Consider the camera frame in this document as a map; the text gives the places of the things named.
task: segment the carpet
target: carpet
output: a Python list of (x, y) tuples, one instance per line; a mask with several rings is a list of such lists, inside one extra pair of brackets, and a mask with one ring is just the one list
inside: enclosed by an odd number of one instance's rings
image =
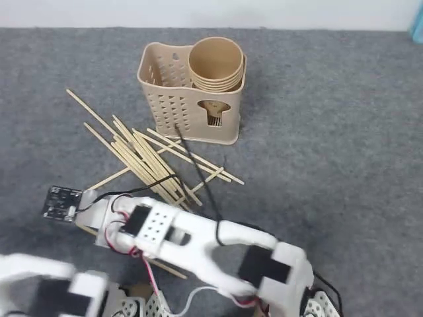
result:
[[(40, 216), (51, 185), (85, 189), (123, 167), (83, 127), (98, 125), (65, 89), (107, 120), (116, 114), (129, 127), (154, 127), (135, 77), (143, 48), (214, 35), (234, 39), (248, 56), (239, 140), (190, 142), (246, 182), (211, 182), (225, 218), (304, 248), (341, 292), (346, 316), (423, 316), (423, 46), (406, 33), (0, 29), (0, 254), (146, 281), (139, 260)], [(164, 157), (197, 184), (192, 166)], [(100, 190), (136, 186), (127, 173)], [(217, 257), (228, 270), (239, 263), (233, 250)], [(174, 312), (201, 285), (154, 270)], [(187, 316), (251, 314), (204, 291)]]

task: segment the perforated basket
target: perforated basket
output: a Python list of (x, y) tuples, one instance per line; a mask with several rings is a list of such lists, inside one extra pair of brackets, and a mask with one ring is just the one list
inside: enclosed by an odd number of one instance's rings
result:
[[(236, 90), (206, 92), (192, 86), (188, 71), (188, 54), (192, 46), (169, 46), (150, 43), (145, 47), (137, 77), (150, 105), (156, 130), (167, 137), (178, 137), (176, 124), (184, 137), (230, 145), (239, 133), (239, 105), (245, 83), (244, 74)], [(228, 105), (219, 116), (208, 112), (209, 106)]]

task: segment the stack of paper cups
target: stack of paper cups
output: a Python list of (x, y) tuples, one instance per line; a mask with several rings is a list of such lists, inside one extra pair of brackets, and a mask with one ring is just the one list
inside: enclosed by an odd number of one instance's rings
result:
[(204, 38), (188, 56), (194, 86), (210, 92), (227, 92), (237, 88), (244, 72), (244, 54), (228, 38)]

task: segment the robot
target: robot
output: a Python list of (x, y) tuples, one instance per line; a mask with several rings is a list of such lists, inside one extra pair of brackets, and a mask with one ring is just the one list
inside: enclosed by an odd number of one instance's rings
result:
[[(267, 232), (211, 220), (150, 197), (123, 194), (96, 199), (96, 195), (83, 192), (80, 205), (88, 207), (70, 212), (80, 225), (98, 229), (99, 246), (173, 264), (230, 299), (259, 300), (269, 307), (265, 316), (342, 317), (342, 304), (336, 309), (327, 293), (314, 286), (316, 274), (301, 248)], [(237, 277), (222, 272), (212, 260), (214, 248), (230, 244), (249, 246)], [(71, 264), (24, 254), (1, 256), (0, 267), (0, 316), (21, 314), (10, 298), (9, 285), (32, 275), (48, 278), (39, 292), (43, 296), (28, 316), (46, 317), (41, 311), (52, 302), (50, 316), (115, 316), (105, 307), (116, 304), (117, 286), (105, 273), (78, 273)], [(55, 290), (50, 291), (52, 298), (46, 289)], [(168, 312), (168, 316), (182, 315)]]

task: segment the black wire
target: black wire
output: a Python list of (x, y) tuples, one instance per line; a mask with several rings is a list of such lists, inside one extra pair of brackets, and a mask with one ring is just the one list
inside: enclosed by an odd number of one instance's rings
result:
[(83, 208), (83, 209), (78, 209), (77, 212), (78, 213), (81, 213), (83, 211), (88, 210), (95, 203), (98, 203), (100, 200), (102, 200), (103, 198), (105, 198), (107, 196), (110, 196), (110, 195), (122, 195), (122, 194), (132, 194), (132, 193), (136, 193), (136, 192), (142, 192), (143, 190), (149, 190), (150, 188), (152, 188), (152, 187), (154, 187), (156, 185), (159, 185), (159, 184), (161, 184), (161, 183), (163, 183), (163, 182), (165, 182), (167, 180), (170, 180), (171, 178), (175, 178), (175, 179), (178, 180), (179, 185), (182, 188), (182, 191), (184, 192), (184, 195), (186, 197), (186, 200), (189, 203), (190, 202), (189, 201), (189, 195), (188, 195), (188, 193), (186, 191), (186, 188), (184, 187), (184, 183), (182, 182), (180, 176), (179, 175), (176, 175), (176, 174), (171, 174), (171, 175), (168, 175), (168, 176), (166, 176), (164, 178), (161, 178), (160, 180), (157, 180), (156, 182), (151, 183), (150, 185), (147, 185), (147, 186), (134, 188), (132, 190), (122, 190), (122, 191), (119, 191), (119, 192), (106, 192), (104, 194), (101, 194), (96, 199), (94, 199), (93, 202), (88, 207)]
[(341, 297), (341, 294), (339, 293), (339, 291), (335, 288), (335, 286), (330, 284), (326, 279), (323, 278), (322, 275), (317, 273), (315, 270), (313, 270), (313, 274), (315, 275), (315, 277), (320, 279), (327, 287), (329, 287), (332, 291), (334, 291), (334, 293), (336, 294), (336, 297), (338, 297), (339, 315), (340, 315), (340, 317), (344, 317), (344, 311), (342, 310), (342, 297)]
[(222, 243), (222, 241), (219, 238), (219, 226), (220, 226), (220, 222), (223, 220), (223, 216), (222, 216), (222, 214), (219, 211), (219, 207), (217, 206), (216, 201), (214, 200), (212, 191), (210, 190), (210, 187), (208, 186), (208, 184), (206, 182), (206, 178), (204, 177), (202, 171), (200, 170), (200, 167), (198, 166), (197, 162), (194, 160), (194, 157), (192, 157), (192, 154), (191, 154), (190, 148), (188, 146), (188, 143), (183, 138), (183, 136), (182, 136), (182, 134), (181, 134), (181, 132), (180, 132), (180, 130), (179, 130), (179, 128), (178, 128), (178, 126), (176, 124), (174, 125), (174, 128), (175, 128), (176, 132), (178, 133), (178, 136), (180, 138), (180, 141), (182, 142), (182, 145), (184, 146), (184, 148), (186, 150), (186, 154), (188, 154), (188, 157), (192, 161), (192, 164), (194, 164), (194, 166), (196, 168), (196, 171), (197, 171), (197, 174), (200, 177), (200, 179), (201, 179), (201, 181), (202, 181), (202, 183), (204, 185), (204, 188), (206, 189), (207, 196), (208, 196), (208, 198), (210, 200), (210, 203), (211, 203), (211, 208), (213, 209), (213, 211), (216, 214), (216, 222), (217, 222), (217, 224), (216, 224), (216, 231), (215, 231), (216, 241), (217, 241), (217, 243), (220, 246), (224, 246), (224, 244)]
[(120, 194), (118, 197), (116, 197), (115, 199), (113, 199), (112, 205), (110, 206), (110, 210), (111, 210), (113, 213), (115, 213), (115, 212), (116, 212), (116, 210), (114, 210), (114, 203), (116, 203), (116, 200), (118, 200), (119, 198), (124, 197), (124, 196), (127, 196), (127, 197), (132, 197), (132, 195), (131, 195), (131, 194)]

